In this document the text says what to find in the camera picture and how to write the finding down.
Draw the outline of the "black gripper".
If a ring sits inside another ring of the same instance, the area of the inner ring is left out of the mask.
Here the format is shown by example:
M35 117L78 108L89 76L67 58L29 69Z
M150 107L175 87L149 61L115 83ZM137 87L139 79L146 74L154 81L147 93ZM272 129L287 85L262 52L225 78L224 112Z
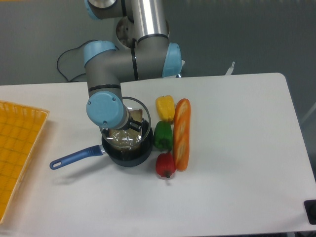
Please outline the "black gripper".
M125 125L122 127L122 130L128 129L132 129L134 131L141 131L142 129L142 122L134 120L130 112L128 113Z

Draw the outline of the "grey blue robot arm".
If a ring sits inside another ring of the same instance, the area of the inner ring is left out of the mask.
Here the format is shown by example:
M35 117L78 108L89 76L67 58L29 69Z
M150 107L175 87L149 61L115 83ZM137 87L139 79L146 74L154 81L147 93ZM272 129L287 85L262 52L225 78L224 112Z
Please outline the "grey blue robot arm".
M140 131L123 103L121 83L165 78L182 70L179 45L171 43L160 0L87 0L90 17L129 17L134 45L118 50L110 41L93 41L83 49L90 120L100 128Z

